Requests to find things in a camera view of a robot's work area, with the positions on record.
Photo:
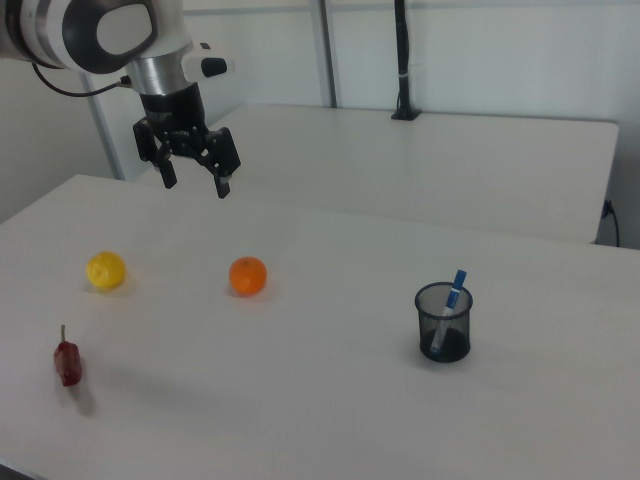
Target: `yellow lemon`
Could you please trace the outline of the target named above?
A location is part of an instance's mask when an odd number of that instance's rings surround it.
[[[87,278],[98,288],[117,287],[126,272],[124,261],[113,252],[100,252],[87,263]]]

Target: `pen holder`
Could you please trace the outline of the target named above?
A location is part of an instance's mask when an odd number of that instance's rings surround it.
[[[457,362],[463,359],[471,349],[469,342],[469,314],[473,306],[473,297],[469,290],[462,288],[453,313],[442,316],[452,284],[448,282],[432,283],[416,294],[416,308],[420,326],[420,350],[440,363]],[[434,337],[440,329],[444,335],[439,349],[432,348]]]

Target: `white wall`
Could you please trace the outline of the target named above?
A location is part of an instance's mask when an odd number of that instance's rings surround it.
[[[640,5],[617,0],[408,2],[414,103],[432,112],[620,125],[610,198],[640,248]],[[333,0],[338,103],[395,109],[393,2]],[[600,240],[612,243],[612,225]]]
[[[76,73],[46,74],[82,91]],[[31,64],[2,60],[0,112],[0,222],[76,174],[113,176],[88,100],[52,92]]]
[[[200,84],[209,123],[244,103],[329,105],[315,0],[187,0],[185,9],[194,41],[235,61],[234,73]],[[117,77],[92,81],[103,86]],[[144,116],[139,97],[118,89],[99,104],[123,177],[135,179],[149,168],[138,158],[132,131]]]

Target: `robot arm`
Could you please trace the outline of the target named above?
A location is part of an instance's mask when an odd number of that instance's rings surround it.
[[[194,46],[182,0],[0,0],[0,58],[93,74],[124,67],[146,113],[134,127],[140,158],[167,188],[171,154],[194,158],[222,198],[240,160],[229,131],[205,125],[197,82],[232,67],[210,53]]]

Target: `blue marker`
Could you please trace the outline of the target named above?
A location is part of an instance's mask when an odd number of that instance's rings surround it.
[[[453,281],[453,285],[451,286],[451,292],[449,293],[449,298],[447,299],[447,305],[442,311],[443,317],[450,317],[451,315],[453,315],[453,311],[456,308],[456,303],[458,303],[458,297],[460,296],[462,284],[464,284],[464,280],[466,278],[467,272],[465,272],[464,270],[458,270],[456,279]],[[438,355],[440,353],[440,348],[442,347],[442,342],[444,342],[444,336],[446,334],[446,322],[438,322],[438,328],[436,328],[436,334],[433,336],[433,342],[431,342],[431,348],[429,349],[432,354]]]

